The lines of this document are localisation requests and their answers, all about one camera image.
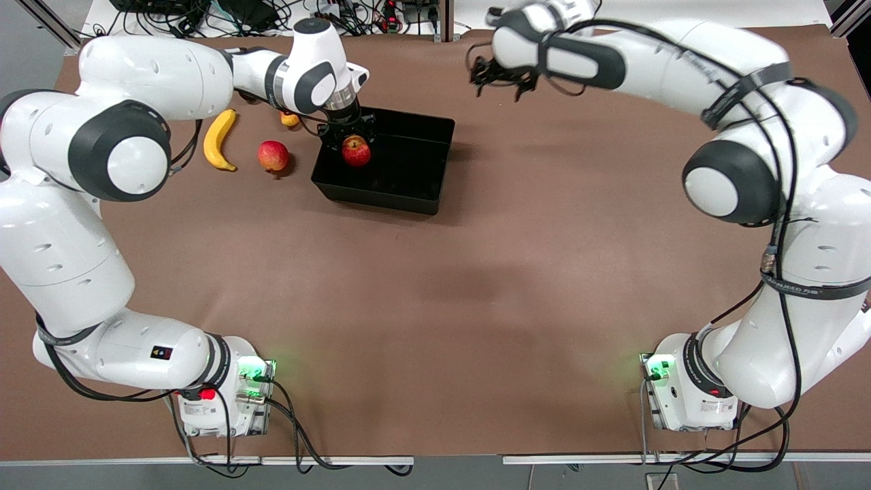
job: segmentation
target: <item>black bin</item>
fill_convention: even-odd
[[[438,213],[454,120],[373,107],[361,110],[375,116],[372,159],[363,167],[351,167],[341,151],[321,145],[312,182],[333,201]]]

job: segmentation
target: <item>brown tabletop surface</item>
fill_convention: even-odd
[[[861,130],[834,166],[871,177],[871,105],[845,42],[822,26],[760,32],[797,75],[854,104]],[[759,280],[768,230],[706,217],[681,187],[713,134],[693,115],[598,90],[569,99],[541,83],[518,104],[511,89],[476,99],[463,67],[474,38],[344,40],[372,74],[364,105],[456,120],[439,214],[327,200],[309,179],[320,142],[234,96],[225,149],[237,173],[198,151],[150,200],[103,205],[136,276],[129,306],[277,359],[322,454],[638,453],[639,352],[698,330]],[[75,90],[76,62],[65,60],[58,89]],[[193,123],[172,129],[178,151]],[[290,149],[289,176],[260,168],[263,140]],[[32,310],[5,275],[0,311],[0,459],[184,455],[160,402],[90,401],[34,360]],[[803,397],[791,448],[871,451],[869,372],[865,349]],[[760,411],[745,433],[774,418]],[[235,453],[291,455],[288,427],[276,412],[270,433]],[[672,450],[732,437],[651,432]],[[748,448],[774,447],[769,436]]]

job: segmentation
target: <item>banana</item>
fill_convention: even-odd
[[[203,154],[206,160],[219,170],[227,170],[235,172],[237,167],[224,158],[224,154],[220,152],[221,145],[224,143],[226,134],[233,127],[233,122],[236,121],[236,111],[227,109],[218,114],[218,117],[212,121],[209,130],[206,132],[206,139],[203,141]]]

